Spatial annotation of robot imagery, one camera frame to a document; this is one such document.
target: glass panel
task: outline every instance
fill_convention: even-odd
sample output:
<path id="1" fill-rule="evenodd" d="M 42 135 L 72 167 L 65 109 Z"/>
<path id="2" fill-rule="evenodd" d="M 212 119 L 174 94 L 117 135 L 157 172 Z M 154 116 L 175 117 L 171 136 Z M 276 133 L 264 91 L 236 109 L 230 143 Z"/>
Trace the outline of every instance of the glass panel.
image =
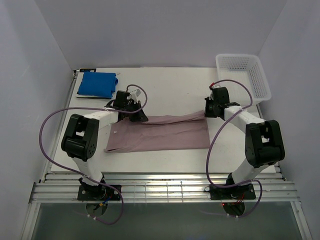
<path id="1" fill-rule="evenodd" d="M 246 203 L 246 209 L 254 203 Z M 104 220 L 112 220 L 120 204 L 110 203 Z M 86 214 L 84 203 L 42 203 L 33 240 L 278 240 L 302 239 L 290 202 L 262 202 L 242 219 L 206 215 L 224 213 L 220 203 L 126 204 L 115 225 L 104 225 Z"/>

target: blue cloth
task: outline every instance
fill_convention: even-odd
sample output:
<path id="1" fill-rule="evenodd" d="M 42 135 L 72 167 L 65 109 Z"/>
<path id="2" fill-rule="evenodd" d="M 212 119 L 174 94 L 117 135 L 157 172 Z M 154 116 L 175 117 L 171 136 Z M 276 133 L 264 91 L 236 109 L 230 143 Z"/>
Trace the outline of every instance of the blue cloth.
<path id="1" fill-rule="evenodd" d="M 115 73 L 86 71 L 83 74 L 78 94 L 111 99 L 112 93 L 116 91 L 117 83 Z"/>

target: white basket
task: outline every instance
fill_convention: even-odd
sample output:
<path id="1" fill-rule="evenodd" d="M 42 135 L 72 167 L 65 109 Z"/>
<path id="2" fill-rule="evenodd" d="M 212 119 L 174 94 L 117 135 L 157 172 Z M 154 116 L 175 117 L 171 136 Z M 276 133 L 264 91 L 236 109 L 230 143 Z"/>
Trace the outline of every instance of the white basket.
<path id="1" fill-rule="evenodd" d="M 253 104 L 271 98 L 267 78 L 260 59 L 247 54 L 219 54 L 215 57 L 218 79 L 236 80 L 245 85 L 252 94 Z M 242 106 L 250 103 L 246 90 L 233 82 L 222 82 L 220 86 L 227 87 L 230 102 L 237 102 Z"/>

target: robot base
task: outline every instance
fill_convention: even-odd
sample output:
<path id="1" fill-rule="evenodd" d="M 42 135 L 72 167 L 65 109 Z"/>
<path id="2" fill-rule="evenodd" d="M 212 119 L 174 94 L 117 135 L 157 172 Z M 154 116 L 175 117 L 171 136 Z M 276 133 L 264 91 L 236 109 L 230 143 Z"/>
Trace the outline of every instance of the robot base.
<path id="1" fill-rule="evenodd" d="M 256 199 L 254 186 L 251 183 L 230 188 L 217 188 L 210 185 L 209 190 L 204 190 L 204 192 L 210 193 L 211 200 L 238 200 L 242 197 L 244 200 Z"/>
<path id="2" fill-rule="evenodd" d="M 111 185 L 112 187 L 118 189 L 121 193 L 121 185 Z M 101 194 L 101 197 L 93 197 L 91 194 L 90 194 L 90 191 L 86 191 L 85 187 L 84 186 L 80 186 L 79 187 L 79 191 L 78 191 L 78 197 L 77 197 L 77 200 L 79 201 L 104 201 L 106 200 L 107 198 L 110 198 L 109 201 L 119 201 L 121 198 L 119 196 L 119 194 L 109 188 L 109 187 L 103 187 L 102 188 L 103 190 L 103 193 Z"/>

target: pink cloth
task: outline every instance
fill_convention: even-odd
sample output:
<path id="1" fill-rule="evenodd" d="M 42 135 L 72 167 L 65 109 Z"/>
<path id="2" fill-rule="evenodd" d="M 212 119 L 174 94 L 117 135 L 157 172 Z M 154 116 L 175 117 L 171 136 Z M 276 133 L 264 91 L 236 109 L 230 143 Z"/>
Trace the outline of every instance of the pink cloth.
<path id="1" fill-rule="evenodd" d="M 107 153 L 207 149 L 208 124 L 203 111 L 184 116 L 149 116 L 147 122 L 124 119 L 111 126 Z"/>

